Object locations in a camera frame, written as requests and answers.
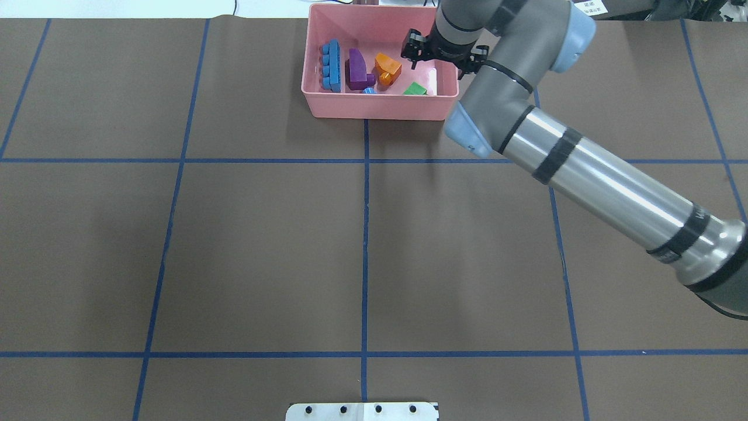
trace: purple block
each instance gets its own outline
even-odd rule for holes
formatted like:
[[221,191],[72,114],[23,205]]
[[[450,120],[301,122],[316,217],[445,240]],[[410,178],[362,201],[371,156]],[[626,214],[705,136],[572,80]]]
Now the purple block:
[[348,87],[354,91],[361,91],[376,84],[374,73],[367,73],[367,63],[361,55],[358,48],[348,50],[349,59],[347,61]]

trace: robotic arm link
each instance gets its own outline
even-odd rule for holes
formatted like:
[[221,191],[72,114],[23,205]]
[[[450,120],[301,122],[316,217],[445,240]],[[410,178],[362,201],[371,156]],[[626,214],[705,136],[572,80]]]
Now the robotic arm link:
[[[474,46],[486,28],[500,37]],[[748,240],[721,219],[645,175],[528,100],[545,73],[562,73],[584,52],[595,22],[566,0],[442,0],[427,37],[412,29],[402,57],[451,61],[480,71],[444,125],[479,157],[491,150],[644,247],[717,311],[748,315]]]

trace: white object in bin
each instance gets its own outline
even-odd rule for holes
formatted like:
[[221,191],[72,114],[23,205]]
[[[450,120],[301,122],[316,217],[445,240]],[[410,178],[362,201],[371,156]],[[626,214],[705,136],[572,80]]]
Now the white object in bin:
[[340,402],[294,404],[286,421],[438,421],[434,402]]

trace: blue joint cap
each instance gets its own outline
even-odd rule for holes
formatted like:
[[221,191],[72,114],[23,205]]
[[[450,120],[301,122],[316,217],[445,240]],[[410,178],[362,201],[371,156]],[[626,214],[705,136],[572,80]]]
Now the blue joint cap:
[[485,140],[459,101],[447,117],[447,122],[444,123],[444,133],[479,158],[486,158],[491,153],[491,144]]
[[556,73],[564,73],[579,60],[584,50],[587,49],[592,38],[595,36],[595,20],[584,14],[577,6],[571,4],[571,13],[568,15],[568,27],[566,37],[561,46],[561,52],[551,70]]

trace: pink bin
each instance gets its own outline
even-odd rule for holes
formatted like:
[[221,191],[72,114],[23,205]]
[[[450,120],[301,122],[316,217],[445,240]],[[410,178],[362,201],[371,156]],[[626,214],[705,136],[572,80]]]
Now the pink bin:
[[[301,91],[312,114],[322,118],[444,120],[459,92],[455,65],[438,60],[420,61],[416,70],[411,70],[410,61],[400,58],[408,30],[415,28],[427,35],[435,12],[433,7],[312,4],[301,77]],[[351,91],[345,80],[339,94],[322,88],[320,49],[332,38],[340,42],[343,79],[349,48],[361,51],[371,73],[375,73],[374,57],[383,52],[402,63],[402,74],[392,86],[377,83],[374,87],[377,94]],[[426,87],[427,95],[403,95],[412,82]]]

